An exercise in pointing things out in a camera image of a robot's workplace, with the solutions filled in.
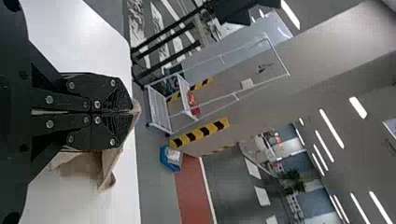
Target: red carpet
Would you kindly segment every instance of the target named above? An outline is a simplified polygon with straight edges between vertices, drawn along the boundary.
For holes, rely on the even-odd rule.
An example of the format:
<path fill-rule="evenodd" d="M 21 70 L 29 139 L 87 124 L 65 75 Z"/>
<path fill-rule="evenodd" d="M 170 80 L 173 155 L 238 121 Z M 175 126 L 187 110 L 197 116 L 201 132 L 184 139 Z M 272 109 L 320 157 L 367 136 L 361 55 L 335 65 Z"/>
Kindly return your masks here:
<path fill-rule="evenodd" d="M 182 224 L 213 222 L 199 159 L 184 155 L 181 173 L 175 175 Z"/>

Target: white table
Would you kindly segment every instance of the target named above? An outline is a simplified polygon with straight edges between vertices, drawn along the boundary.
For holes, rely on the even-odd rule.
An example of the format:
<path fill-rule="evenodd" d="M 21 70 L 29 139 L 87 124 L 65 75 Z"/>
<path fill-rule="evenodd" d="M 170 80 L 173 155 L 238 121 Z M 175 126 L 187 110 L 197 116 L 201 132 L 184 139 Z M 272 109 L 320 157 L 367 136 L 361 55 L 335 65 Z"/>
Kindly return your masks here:
<path fill-rule="evenodd" d="M 59 72 L 119 77 L 132 96 L 127 41 L 82 0 L 21 0 L 30 41 Z M 21 223 L 140 223 L 134 132 L 114 169 L 116 186 L 41 173 L 29 186 Z"/>

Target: black metal plate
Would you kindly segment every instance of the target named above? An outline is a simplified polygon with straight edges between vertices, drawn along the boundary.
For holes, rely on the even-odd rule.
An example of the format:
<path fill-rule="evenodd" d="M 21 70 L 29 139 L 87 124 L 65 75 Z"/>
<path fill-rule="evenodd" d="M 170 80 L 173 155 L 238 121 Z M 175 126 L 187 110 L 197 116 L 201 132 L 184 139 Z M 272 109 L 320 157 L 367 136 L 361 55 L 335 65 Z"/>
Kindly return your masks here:
<path fill-rule="evenodd" d="M 0 223 L 15 224 L 25 204 L 31 153 L 29 40 L 18 1 L 0 1 L 0 36 Z"/>

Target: metal bolt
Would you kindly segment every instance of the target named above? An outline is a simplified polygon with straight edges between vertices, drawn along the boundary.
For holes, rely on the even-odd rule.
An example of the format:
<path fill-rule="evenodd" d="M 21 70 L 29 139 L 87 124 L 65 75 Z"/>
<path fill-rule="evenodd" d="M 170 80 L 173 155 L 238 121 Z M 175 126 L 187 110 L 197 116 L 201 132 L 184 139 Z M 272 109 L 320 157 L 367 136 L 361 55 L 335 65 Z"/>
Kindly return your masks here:
<path fill-rule="evenodd" d="M 52 96 L 47 96 L 46 97 L 46 102 L 47 102 L 47 105 L 52 105 L 53 104 L 53 97 Z"/>
<path fill-rule="evenodd" d="M 70 88 L 70 90 L 73 90 L 75 87 L 76 87 L 76 86 L 75 86 L 74 82 L 69 82 L 69 88 Z"/>
<path fill-rule="evenodd" d="M 100 108 L 100 102 L 99 101 L 95 101 L 95 103 L 93 103 L 95 105 L 96 109 Z"/>
<path fill-rule="evenodd" d="M 68 143 L 73 143 L 73 142 L 74 142 L 74 136 L 73 136 L 73 135 L 70 135 L 70 136 L 67 138 L 67 142 L 68 142 Z"/>
<path fill-rule="evenodd" d="M 90 118 L 88 118 L 88 117 L 84 117 L 84 123 L 89 123 L 90 122 Z"/>
<path fill-rule="evenodd" d="M 53 121 L 52 120 L 47 120 L 47 122 L 46 122 L 46 126 L 47 126 L 47 128 L 48 129 L 51 129 L 51 128 L 53 128 Z"/>
<path fill-rule="evenodd" d="M 100 124 L 100 121 L 101 121 L 101 120 L 100 120 L 99 117 L 96 117 L 96 118 L 95 118 L 95 124 Z"/>

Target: white surface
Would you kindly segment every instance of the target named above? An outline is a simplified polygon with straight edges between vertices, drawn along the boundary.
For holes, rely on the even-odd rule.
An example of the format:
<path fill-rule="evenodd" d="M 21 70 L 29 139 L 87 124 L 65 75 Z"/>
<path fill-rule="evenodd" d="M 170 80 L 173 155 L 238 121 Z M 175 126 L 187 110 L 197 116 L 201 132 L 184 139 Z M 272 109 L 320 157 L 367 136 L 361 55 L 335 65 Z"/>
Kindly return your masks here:
<path fill-rule="evenodd" d="M 266 222 L 267 224 L 277 224 L 276 216 L 268 217 Z"/>
<path fill-rule="evenodd" d="M 271 205 L 270 199 L 268 198 L 267 191 L 262 188 L 254 187 L 256 190 L 257 198 L 259 199 L 260 206 L 268 206 Z"/>
<path fill-rule="evenodd" d="M 315 145 L 315 144 L 314 144 L 314 149 L 315 149 L 315 151 L 317 152 L 317 154 L 318 154 L 318 156 L 319 156 L 319 158 L 320 158 L 320 161 L 321 161 L 321 163 L 323 164 L 324 169 L 325 169 L 326 171 L 329 171 L 329 167 L 327 166 L 326 161 L 323 159 L 323 157 L 322 157 L 320 151 L 319 151 L 318 148 L 317 148 L 317 145 Z"/>
<path fill-rule="evenodd" d="M 82 0 L 21 0 L 21 5 L 30 40 L 58 71 L 119 77 L 132 95 L 126 40 Z M 29 186 L 21 223 L 140 223 L 134 132 L 114 174 L 115 187 L 100 194 L 86 178 L 43 172 Z"/>
<path fill-rule="evenodd" d="M 322 168 L 321 168 L 321 166 L 320 166 L 320 164 L 318 162 L 317 156 L 315 156 L 314 153 L 312 153 L 312 158 L 314 158 L 315 164 L 317 165 L 318 169 L 320 170 L 320 174 L 325 176 L 325 174 L 324 174 L 324 172 L 323 172 L 323 170 L 322 170 Z"/>
<path fill-rule="evenodd" d="M 379 212 L 381 213 L 382 217 L 385 219 L 387 224 L 393 224 L 393 221 L 390 219 L 387 211 L 385 210 L 385 208 L 382 205 L 382 203 L 378 200 L 376 195 L 372 191 L 369 191 L 369 195 L 373 199 L 373 202 L 375 203 L 375 206 L 378 208 Z"/>
<path fill-rule="evenodd" d="M 356 208 L 358 208 L 359 213 L 361 213 L 361 217 L 363 218 L 364 222 L 366 224 L 371 224 L 369 218 L 366 216 L 366 213 L 361 208 L 361 204 L 359 203 L 355 195 L 353 193 L 350 193 L 350 197 L 352 198 L 353 203 L 356 205 Z"/>
<path fill-rule="evenodd" d="M 119 77 L 132 95 L 127 41 L 82 0 L 21 0 L 29 39 L 60 72 Z"/>
<path fill-rule="evenodd" d="M 323 183 L 319 179 L 314 179 L 309 182 L 305 182 L 305 192 L 312 192 L 317 189 L 323 189 Z"/>
<path fill-rule="evenodd" d="M 329 157 L 330 161 L 334 162 L 334 157 L 332 156 L 332 153 L 330 152 L 330 150 L 327 148 L 326 143 L 324 143 L 323 138 L 321 137 L 320 133 L 317 130 L 315 130 L 315 134 L 317 135 L 317 138 L 318 138 L 320 144 L 326 151 L 326 154 Z"/>
<path fill-rule="evenodd" d="M 304 139 L 301 137 L 300 132 L 298 131 L 298 129 L 296 129 L 296 132 L 297 132 L 298 138 L 300 138 L 301 144 L 303 144 L 303 146 L 305 146 Z"/>
<path fill-rule="evenodd" d="M 147 86 L 147 88 L 148 88 L 149 107 L 151 113 L 151 122 L 153 124 L 157 124 L 160 127 L 165 128 L 167 133 L 171 133 L 172 126 L 171 126 L 171 121 L 169 119 L 166 97 L 164 97 L 158 91 L 154 90 L 151 86 Z"/>
<path fill-rule="evenodd" d="M 242 90 L 247 90 L 254 87 L 253 80 L 251 80 L 251 78 L 243 80 L 241 82 L 241 85 L 242 85 Z"/>
<path fill-rule="evenodd" d="M 262 179 L 262 177 L 260 176 L 259 168 L 247 159 L 245 159 L 245 162 L 247 164 L 248 173 L 258 179 Z"/>
<path fill-rule="evenodd" d="M 341 218 L 341 220 L 344 220 L 343 217 L 341 216 L 340 209 L 338 209 L 338 206 L 337 206 L 337 204 L 335 204 L 335 201 L 332 198 L 332 196 L 329 195 L 329 198 L 332 201 L 332 206 L 335 208 L 335 211 L 337 212 L 338 217 Z"/>
<path fill-rule="evenodd" d="M 304 220 L 305 224 L 343 224 L 335 212 L 327 213 L 317 217 L 311 217 Z"/>
<path fill-rule="evenodd" d="M 343 205 L 341 205 L 340 201 L 338 200 L 337 196 L 335 196 L 335 195 L 334 195 L 334 200 L 335 200 L 335 202 L 337 203 L 338 208 L 340 209 L 341 213 L 343 214 L 343 217 L 344 217 L 346 223 L 349 224 L 350 221 L 349 221 L 349 218 L 347 217 L 347 213 L 346 213 L 346 211 L 344 210 Z"/>
<path fill-rule="evenodd" d="M 367 117 L 367 111 L 364 109 L 361 102 L 359 102 L 358 98 L 356 98 L 355 96 L 351 97 L 349 98 L 349 102 L 353 105 L 353 107 L 356 109 L 362 119 L 365 119 Z"/>
<path fill-rule="evenodd" d="M 291 10 L 291 8 L 289 7 L 289 5 L 282 0 L 280 2 L 280 5 L 282 6 L 282 9 L 285 10 L 286 14 L 288 15 L 288 17 L 290 18 L 290 20 L 293 22 L 293 24 L 295 25 L 295 27 L 297 29 L 300 30 L 301 28 L 301 24 L 300 21 L 298 20 L 298 18 L 296 17 L 296 15 L 294 14 L 294 12 Z"/>
<path fill-rule="evenodd" d="M 337 131 L 334 129 L 332 126 L 332 123 L 330 122 L 329 118 L 327 117 L 326 113 L 324 112 L 323 109 L 319 110 L 320 115 L 326 122 L 327 126 L 329 127 L 330 131 L 332 132 L 332 136 L 334 136 L 335 140 L 337 141 L 338 145 L 340 148 L 345 148 L 343 140 L 341 140 L 340 136 L 338 135 Z"/>
<path fill-rule="evenodd" d="M 210 194 L 209 185 L 207 184 L 204 162 L 202 161 L 201 157 L 199 158 L 199 163 L 201 165 L 202 176 L 204 177 L 206 195 L 207 195 L 207 199 L 209 200 L 209 206 L 210 206 L 210 212 L 212 213 L 213 224 L 218 224 L 218 220 L 216 218 L 215 207 L 213 206 L 213 202 L 212 202 L 212 195 Z"/>

